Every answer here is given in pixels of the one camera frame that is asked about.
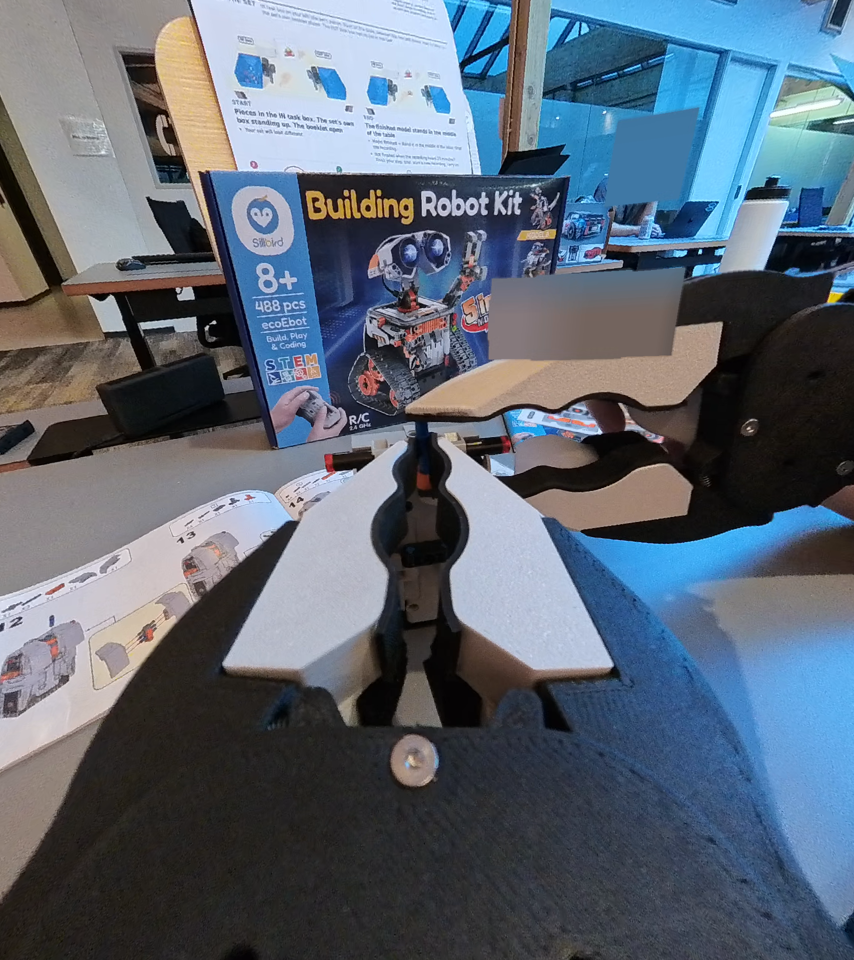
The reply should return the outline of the printed sticker sheet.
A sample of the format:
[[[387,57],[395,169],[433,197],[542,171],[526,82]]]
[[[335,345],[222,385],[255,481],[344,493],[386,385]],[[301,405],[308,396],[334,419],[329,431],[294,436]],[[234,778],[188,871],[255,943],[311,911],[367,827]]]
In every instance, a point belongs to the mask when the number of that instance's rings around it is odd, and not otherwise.
[[[505,412],[505,424],[513,435],[570,434],[592,436],[601,433],[596,421],[589,416],[586,408],[576,406],[557,413],[548,413],[536,409],[516,409]]]

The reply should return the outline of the blue robot kit box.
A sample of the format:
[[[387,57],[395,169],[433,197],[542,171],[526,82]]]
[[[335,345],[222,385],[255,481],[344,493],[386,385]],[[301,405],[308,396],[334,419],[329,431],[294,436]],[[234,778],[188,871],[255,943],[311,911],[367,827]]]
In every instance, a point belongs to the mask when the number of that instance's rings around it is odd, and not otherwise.
[[[489,360],[495,279],[553,272],[567,176],[200,175],[266,431],[401,423]]]

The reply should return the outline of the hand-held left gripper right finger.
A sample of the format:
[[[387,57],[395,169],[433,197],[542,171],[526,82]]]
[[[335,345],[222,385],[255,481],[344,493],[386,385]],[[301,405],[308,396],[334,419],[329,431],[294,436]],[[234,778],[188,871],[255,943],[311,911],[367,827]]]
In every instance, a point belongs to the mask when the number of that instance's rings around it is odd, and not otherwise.
[[[614,676],[611,655],[538,510],[431,438],[446,548],[427,677],[439,716],[485,716],[511,690]]]

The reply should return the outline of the grey desk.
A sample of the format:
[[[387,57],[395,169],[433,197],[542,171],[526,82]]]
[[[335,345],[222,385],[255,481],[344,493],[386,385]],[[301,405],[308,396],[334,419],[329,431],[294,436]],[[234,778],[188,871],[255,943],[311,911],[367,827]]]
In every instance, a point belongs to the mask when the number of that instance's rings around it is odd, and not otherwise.
[[[268,452],[259,423],[0,473],[0,595],[230,491],[275,491],[349,438]],[[830,914],[854,909],[854,525],[799,509],[693,544],[587,546],[683,642]]]

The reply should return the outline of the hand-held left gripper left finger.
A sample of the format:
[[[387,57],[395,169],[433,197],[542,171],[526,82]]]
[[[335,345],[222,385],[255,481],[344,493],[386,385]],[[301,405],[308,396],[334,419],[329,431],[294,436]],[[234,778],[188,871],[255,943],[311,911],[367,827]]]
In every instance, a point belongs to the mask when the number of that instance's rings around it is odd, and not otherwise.
[[[277,492],[297,518],[224,670],[320,688],[343,715],[392,725],[407,672],[389,551],[406,532],[409,442],[377,443],[354,473],[316,471]]]

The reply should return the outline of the black office chair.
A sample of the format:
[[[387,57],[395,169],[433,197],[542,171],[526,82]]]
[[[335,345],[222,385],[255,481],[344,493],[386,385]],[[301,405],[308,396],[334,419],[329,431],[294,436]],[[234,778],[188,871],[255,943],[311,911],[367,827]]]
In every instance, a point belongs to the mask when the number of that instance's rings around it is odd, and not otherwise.
[[[162,233],[165,235],[173,254],[194,252],[214,252],[204,225],[191,215],[182,200],[165,201],[147,198],[147,204]],[[230,309],[226,287],[210,285],[195,288],[198,298],[212,299],[225,304],[225,313],[210,314],[196,319],[196,333],[199,341],[207,349],[240,347],[241,338]]]

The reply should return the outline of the white instruction booklet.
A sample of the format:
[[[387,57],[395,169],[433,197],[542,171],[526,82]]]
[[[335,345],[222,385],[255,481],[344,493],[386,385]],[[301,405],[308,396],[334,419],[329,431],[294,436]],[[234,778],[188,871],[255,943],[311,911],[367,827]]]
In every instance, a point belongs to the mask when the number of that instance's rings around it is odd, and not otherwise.
[[[201,597],[353,472],[234,491],[0,597],[0,772],[101,717]]]

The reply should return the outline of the car model kit box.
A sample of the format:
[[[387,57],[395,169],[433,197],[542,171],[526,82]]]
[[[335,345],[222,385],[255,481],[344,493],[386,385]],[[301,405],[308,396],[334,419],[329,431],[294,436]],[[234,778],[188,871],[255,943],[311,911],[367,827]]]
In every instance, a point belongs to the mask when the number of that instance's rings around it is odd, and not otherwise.
[[[558,238],[557,269],[601,262],[609,234],[608,223],[608,211],[601,205],[569,206]]]

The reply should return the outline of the small white notice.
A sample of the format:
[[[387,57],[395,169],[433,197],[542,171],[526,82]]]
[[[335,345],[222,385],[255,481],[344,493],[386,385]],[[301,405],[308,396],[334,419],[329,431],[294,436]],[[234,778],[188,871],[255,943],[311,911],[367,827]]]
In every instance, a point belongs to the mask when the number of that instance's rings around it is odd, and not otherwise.
[[[71,152],[79,158],[113,158],[116,154],[105,123],[98,118],[61,116]]]

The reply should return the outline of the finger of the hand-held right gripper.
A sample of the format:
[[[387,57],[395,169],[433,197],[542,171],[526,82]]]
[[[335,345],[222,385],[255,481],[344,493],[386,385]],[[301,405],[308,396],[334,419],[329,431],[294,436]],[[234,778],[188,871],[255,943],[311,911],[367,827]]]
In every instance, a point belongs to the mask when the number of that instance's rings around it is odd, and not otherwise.
[[[685,402],[718,359],[722,323],[678,327],[669,356],[588,361],[491,361],[409,403],[409,417],[482,421],[515,408],[560,411],[593,397],[643,409]]]
[[[514,461],[505,486],[574,531],[684,517],[694,489],[661,445],[639,433],[527,438]]]

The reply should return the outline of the dark grey case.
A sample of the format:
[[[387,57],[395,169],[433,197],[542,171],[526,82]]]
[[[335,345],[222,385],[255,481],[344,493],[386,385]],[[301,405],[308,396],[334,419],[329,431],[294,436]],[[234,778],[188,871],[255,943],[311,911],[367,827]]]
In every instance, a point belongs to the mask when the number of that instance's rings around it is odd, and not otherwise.
[[[210,354],[196,354],[100,383],[98,396],[116,431],[134,439],[160,431],[225,399]]]

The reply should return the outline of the grey toy robot model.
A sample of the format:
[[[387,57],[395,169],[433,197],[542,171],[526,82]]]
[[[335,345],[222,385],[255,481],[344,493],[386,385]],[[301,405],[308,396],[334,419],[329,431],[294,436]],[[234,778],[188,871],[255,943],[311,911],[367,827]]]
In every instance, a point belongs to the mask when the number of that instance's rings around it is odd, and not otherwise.
[[[508,436],[467,436],[446,433],[443,436],[461,451],[467,453],[483,468],[493,473],[501,454],[512,451]],[[324,457],[328,472],[360,470],[389,446],[400,440],[399,433],[373,438],[366,446],[355,446],[350,451],[327,453]],[[397,573],[399,597],[403,612],[403,636],[407,645],[408,670],[394,723],[402,726],[441,725],[433,702],[424,661],[431,654],[439,610],[439,573],[447,557],[447,548],[436,532],[437,498],[427,468],[427,479],[416,480],[418,466],[411,467],[414,480],[406,499],[406,533],[390,555]]]

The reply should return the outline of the white printed notice sheet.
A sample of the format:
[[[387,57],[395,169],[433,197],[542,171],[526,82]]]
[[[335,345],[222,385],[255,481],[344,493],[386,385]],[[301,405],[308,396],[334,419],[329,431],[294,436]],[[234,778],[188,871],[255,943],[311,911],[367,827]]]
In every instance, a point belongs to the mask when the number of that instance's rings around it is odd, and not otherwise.
[[[439,1],[192,1],[241,170],[480,174]]]

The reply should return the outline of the wood-topped table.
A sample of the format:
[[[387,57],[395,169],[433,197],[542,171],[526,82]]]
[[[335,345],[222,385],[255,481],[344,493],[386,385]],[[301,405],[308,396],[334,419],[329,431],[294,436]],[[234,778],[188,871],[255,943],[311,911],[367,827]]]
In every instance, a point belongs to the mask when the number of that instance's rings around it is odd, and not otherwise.
[[[622,261],[626,270],[642,272],[683,268],[688,279],[701,265],[719,264],[726,244],[725,237],[614,237],[608,241],[605,254],[607,258]]]
[[[156,361],[142,324],[225,313],[224,303],[194,293],[195,288],[221,284],[225,286],[224,275],[217,262],[154,265],[127,273],[105,262],[64,281],[62,290],[71,297],[114,298],[140,367],[148,370]]]

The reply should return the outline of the wooden post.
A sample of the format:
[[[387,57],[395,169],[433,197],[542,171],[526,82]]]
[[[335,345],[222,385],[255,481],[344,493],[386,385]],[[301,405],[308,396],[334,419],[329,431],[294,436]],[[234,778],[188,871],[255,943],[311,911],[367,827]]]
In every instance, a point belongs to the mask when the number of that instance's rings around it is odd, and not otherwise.
[[[513,1],[500,128],[503,157],[538,145],[551,1]]]

